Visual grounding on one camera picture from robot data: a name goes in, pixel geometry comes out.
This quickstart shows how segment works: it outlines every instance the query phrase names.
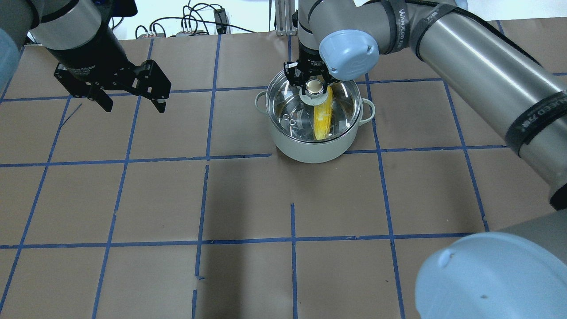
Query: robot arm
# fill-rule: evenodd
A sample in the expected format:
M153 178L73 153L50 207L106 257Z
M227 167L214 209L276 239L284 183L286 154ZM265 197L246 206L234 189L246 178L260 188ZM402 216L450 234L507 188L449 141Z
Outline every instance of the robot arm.
M14 73L18 48L28 31L60 64L55 77L76 98L87 97L110 112L113 102L103 90L124 90L151 100L165 111L171 82L153 60L132 64L108 27L112 16L137 13L132 0L15 0L0 1L0 46L8 54L1 63L3 84Z
M356 79L380 54L410 47L550 185L550 203L567 208L567 85L472 16L452 0L372 0L360 7L301 0L299 60L284 70L304 91L312 76L326 85Z

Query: white background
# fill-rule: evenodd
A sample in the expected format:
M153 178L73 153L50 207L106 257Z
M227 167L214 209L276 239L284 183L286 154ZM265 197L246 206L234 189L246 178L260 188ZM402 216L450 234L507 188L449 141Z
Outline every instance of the white background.
M366 0L354 0L361 5ZM218 3L222 5L229 16L229 23L256 32L273 29L273 16L275 8L272 7L272 18L268 19L268 0L192 0L192 5L199 2ZM513 20L528 18L551 18L567 16L567 0L468 0L469 11L485 20ZM148 27L155 19L164 16L182 16L181 8L187 4L186 0L136 0L138 14L125 18L123 23L115 29L120 40L134 39L134 31L140 24ZM200 11L204 20L214 21L212 9ZM181 31L180 20L165 20L160 22L166 28L167 36ZM211 34L214 25L209 25ZM243 31L232 29L232 33Z

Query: white pot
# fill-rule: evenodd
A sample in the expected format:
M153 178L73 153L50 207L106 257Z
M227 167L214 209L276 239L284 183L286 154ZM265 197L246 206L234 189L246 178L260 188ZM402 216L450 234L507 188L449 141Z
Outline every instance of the white pot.
M302 141L299 138L294 138L285 133L285 131L278 126L278 123L270 116L269 110L270 105L273 105L273 94L270 95L270 89L273 89L274 82L283 81L281 73L274 78L274 81L268 87L268 91L260 92L256 96L255 105L258 111L266 114L272 119L272 125L270 125L270 135L276 146L287 156L304 163L322 163L330 161L337 158L343 154L352 145L356 133L358 132L358 127L364 125L374 118L376 113L376 108L372 101L368 99L363 99L360 97L360 92L356 84L349 83L351 94L353 95L353 108L354 108L354 119L349 126L340 132L337 136L330 137L327 140L322 141ZM258 105L258 101L262 96L266 95L266 107L262 108ZM362 105L368 104L371 108L371 115L367 119L362 118Z

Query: yellow corn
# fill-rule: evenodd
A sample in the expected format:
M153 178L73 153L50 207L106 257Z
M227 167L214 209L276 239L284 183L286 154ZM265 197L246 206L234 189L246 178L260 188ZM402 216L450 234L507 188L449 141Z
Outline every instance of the yellow corn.
M331 131L331 116L333 114L333 90L327 87L327 99L325 102L314 106L313 122L315 139L327 138Z

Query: power adapter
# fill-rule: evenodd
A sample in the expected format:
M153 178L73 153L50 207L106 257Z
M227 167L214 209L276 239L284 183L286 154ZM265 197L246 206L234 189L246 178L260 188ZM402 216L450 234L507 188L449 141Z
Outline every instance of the power adapter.
M230 33L229 27L227 24L229 23L229 18L226 15L226 11L224 8L222 9L214 9L214 21L217 24L217 34L227 34Z

